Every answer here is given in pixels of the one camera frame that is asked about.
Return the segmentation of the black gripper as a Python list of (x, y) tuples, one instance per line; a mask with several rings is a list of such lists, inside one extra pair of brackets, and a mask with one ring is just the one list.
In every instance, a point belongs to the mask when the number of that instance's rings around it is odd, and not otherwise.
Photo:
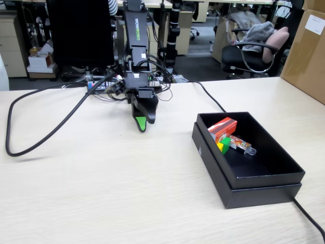
[(132, 104), (132, 116), (138, 130), (146, 131), (146, 124), (155, 123), (158, 98), (149, 86), (147, 73), (127, 73), (125, 77), (125, 96)]

